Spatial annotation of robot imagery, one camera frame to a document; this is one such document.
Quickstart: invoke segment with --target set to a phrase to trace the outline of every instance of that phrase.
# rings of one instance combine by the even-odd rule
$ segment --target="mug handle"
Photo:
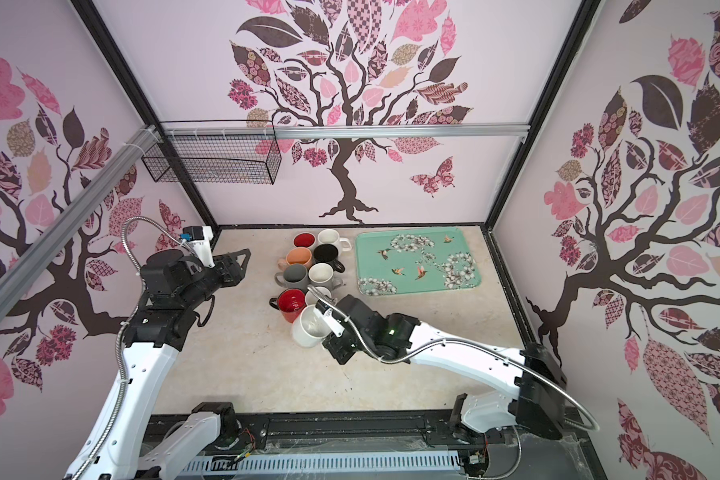
[[[352,250],[352,242],[349,241],[349,238],[339,238],[338,244],[342,246],[342,252],[349,252],[350,250]]]

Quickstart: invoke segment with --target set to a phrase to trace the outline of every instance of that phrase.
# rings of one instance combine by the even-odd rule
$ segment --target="black mug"
[[[338,248],[335,245],[317,245],[312,255],[316,264],[329,264],[334,271],[344,273],[344,264],[338,261]]]

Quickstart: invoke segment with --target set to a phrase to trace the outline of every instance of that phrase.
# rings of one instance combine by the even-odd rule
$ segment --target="gray mug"
[[[309,285],[309,277],[307,276],[307,267],[302,264],[293,264],[283,272],[275,274],[275,283],[282,288],[298,288],[307,292]]]

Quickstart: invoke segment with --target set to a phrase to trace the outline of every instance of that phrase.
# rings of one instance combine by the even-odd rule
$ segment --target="red mug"
[[[269,306],[275,310],[280,310],[283,318],[288,323],[293,323],[298,315],[302,312],[302,309],[307,305],[304,297],[304,292],[298,288],[290,288],[277,298],[273,297],[269,299]]]

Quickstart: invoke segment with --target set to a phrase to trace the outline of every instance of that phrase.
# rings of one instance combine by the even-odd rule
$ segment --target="orange mug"
[[[285,270],[290,265],[302,264],[308,269],[314,263],[315,261],[312,258],[312,251],[305,246],[298,246],[296,248],[291,248],[291,251],[288,252],[286,258],[278,260],[277,267],[280,270]]]

